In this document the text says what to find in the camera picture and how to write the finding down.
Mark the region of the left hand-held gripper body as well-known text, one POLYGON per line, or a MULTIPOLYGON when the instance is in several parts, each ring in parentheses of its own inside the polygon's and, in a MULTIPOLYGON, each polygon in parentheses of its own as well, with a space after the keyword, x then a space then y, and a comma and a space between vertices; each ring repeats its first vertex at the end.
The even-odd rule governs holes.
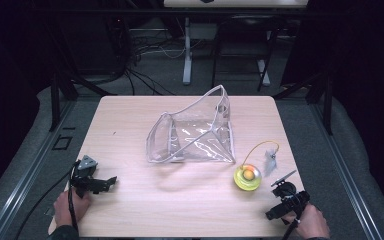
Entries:
POLYGON ((98 162, 88 155, 84 155, 81 160, 75 163, 70 185, 75 188, 75 192, 80 198, 82 198, 86 192, 92 192, 94 186, 100 186, 99 179, 93 178, 97 165, 98 162))

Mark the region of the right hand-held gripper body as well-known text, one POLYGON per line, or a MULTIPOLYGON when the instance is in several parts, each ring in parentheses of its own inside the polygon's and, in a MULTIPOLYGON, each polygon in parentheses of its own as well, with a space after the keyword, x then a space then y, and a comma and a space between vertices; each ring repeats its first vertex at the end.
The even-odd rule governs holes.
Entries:
POLYGON ((305 190, 298 192, 293 183, 286 181, 286 179, 294 173, 295 170, 276 180, 272 184, 272 193, 275 197, 279 197, 281 199, 281 203, 285 204, 290 209, 290 212, 294 212, 297 216, 299 216, 302 214, 306 204, 309 202, 310 195, 305 190))

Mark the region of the person's right hand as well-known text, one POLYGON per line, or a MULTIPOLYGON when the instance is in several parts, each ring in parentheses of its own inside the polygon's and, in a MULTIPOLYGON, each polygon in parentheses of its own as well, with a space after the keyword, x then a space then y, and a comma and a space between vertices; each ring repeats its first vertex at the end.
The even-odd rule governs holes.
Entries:
POLYGON ((311 203, 308 203, 302 212, 295 232, 304 240, 311 237, 330 238, 327 220, 323 213, 311 203))

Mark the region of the yellow cat toy with feather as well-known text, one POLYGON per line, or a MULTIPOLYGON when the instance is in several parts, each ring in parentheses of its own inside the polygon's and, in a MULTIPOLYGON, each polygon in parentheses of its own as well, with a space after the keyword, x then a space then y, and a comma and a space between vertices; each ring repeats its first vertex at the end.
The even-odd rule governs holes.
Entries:
POLYGON ((261 185, 263 177, 269 177, 277 168, 277 153, 280 145, 276 141, 267 140, 256 144, 246 155, 243 162, 235 169, 233 180, 236 186, 244 191, 254 191, 261 185), (269 144, 270 147, 259 157, 263 167, 259 168, 256 164, 249 163, 248 160, 263 145, 269 144))

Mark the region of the black metal stand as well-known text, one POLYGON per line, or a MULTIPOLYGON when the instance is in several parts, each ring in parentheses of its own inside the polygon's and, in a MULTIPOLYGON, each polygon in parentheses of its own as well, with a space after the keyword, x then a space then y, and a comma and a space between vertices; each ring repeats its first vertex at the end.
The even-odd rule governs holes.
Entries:
POLYGON ((321 97, 323 99, 322 110, 322 125, 329 135, 332 135, 331 128, 331 116, 332 116, 332 103, 333 103, 333 81, 331 79, 331 73, 327 70, 321 71, 305 79, 304 81, 293 84, 286 90, 273 96, 274 99, 280 100, 290 96, 297 92, 304 86, 310 86, 310 89, 305 96, 305 100, 308 104, 316 104, 321 97))
POLYGON ((92 92, 100 96, 114 96, 114 93, 110 93, 97 85, 91 83, 79 74, 75 74, 69 70, 56 68, 50 78, 51 85, 51 113, 52 121, 49 131, 54 131, 61 122, 61 109, 60 109, 60 94, 69 101, 76 101, 79 94, 74 87, 75 83, 86 87, 92 92))

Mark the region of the clear plastic bag white trim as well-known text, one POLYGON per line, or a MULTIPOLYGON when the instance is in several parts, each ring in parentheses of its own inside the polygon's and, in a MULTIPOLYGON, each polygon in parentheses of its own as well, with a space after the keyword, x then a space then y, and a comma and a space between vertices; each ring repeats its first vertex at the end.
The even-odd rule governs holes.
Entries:
POLYGON ((163 112, 146 139, 150 163, 235 163, 227 91, 218 85, 177 112, 163 112))

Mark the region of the white desk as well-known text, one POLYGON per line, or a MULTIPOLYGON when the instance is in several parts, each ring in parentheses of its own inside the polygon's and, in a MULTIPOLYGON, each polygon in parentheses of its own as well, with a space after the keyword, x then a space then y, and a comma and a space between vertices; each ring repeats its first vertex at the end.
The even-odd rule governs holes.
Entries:
MULTIPOLYGON (((164 0, 164 7, 169 10, 257 10, 257 9, 305 9, 309 0, 164 0)), ((185 62, 183 84, 191 83, 192 53, 190 35, 190 17, 184 20, 185 27, 185 62)))

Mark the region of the black chair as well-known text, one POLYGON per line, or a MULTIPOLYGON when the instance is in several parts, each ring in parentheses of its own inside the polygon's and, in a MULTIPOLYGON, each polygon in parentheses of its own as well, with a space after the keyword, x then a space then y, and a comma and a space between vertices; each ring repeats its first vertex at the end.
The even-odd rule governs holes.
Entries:
POLYGON ((268 66, 286 20, 279 16, 232 16, 217 26, 214 45, 211 84, 217 76, 257 74, 260 91, 265 85, 268 66))

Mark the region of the grey metal floor rail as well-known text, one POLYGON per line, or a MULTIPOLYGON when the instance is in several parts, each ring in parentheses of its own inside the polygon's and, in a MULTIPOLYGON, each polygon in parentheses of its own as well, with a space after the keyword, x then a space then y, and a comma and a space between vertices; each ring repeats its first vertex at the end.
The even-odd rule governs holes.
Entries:
POLYGON ((369 211, 369 208, 363 199, 354 178, 345 163, 343 155, 336 143, 333 135, 330 135, 325 129, 322 121, 322 112, 318 106, 309 105, 310 111, 315 118, 317 126, 319 127, 323 138, 327 142, 330 151, 333 155, 333 164, 342 182, 342 185, 347 193, 348 199, 354 209, 354 212, 360 222, 360 225, 366 235, 367 240, 384 240, 373 217, 369 211))
POLYGON ((28 195, 41 170, 51 145, 57 139, 61 124, 69 116, 76 102, 63 104, 60 119, 50 131, 51 106, 42 103, 34 124, 0 179, 0 239, 8 231, 18 210, 28 195))

